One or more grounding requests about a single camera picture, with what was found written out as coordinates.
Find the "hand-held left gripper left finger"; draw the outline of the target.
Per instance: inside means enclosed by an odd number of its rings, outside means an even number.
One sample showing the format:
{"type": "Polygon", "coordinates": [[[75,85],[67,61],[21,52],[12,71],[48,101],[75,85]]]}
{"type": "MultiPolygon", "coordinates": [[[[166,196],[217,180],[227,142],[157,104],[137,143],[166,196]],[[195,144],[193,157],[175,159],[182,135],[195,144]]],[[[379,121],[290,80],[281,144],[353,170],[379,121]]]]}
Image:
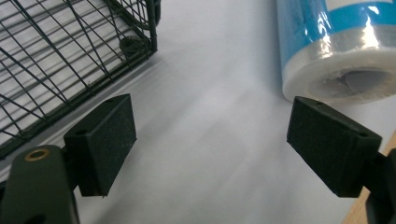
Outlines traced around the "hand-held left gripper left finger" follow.
{"type": "Polygon", "coordinates": [[[136,139],[130,94],[105,100],[64,135],[82,196],[107,196],[136,139]]]}

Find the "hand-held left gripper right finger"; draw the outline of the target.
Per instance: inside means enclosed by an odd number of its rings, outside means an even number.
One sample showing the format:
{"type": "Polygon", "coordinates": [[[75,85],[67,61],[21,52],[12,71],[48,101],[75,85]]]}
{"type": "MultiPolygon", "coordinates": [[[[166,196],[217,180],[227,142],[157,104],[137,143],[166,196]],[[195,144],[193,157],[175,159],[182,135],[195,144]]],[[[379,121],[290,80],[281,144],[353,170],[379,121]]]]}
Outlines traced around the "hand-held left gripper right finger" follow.
{"type": "Polygon", "coordinates": [[[360,195],[363,168],[381,141],[377,133],[320,101],[294,98],[287,142],[339,197],[360,195]]]}

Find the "blue and white plastic roll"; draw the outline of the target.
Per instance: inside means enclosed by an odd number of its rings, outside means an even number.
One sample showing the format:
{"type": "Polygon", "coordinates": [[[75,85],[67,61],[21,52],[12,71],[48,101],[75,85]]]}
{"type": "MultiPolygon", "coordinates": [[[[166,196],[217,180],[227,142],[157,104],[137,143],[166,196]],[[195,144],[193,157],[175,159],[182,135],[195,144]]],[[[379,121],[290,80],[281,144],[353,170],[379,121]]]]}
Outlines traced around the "blue and white plastic roll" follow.
{"type": "Polygon", "coordinates": [[[396,0],[276,0],[282,91],[332,105],[396,95],[396,0]]]}

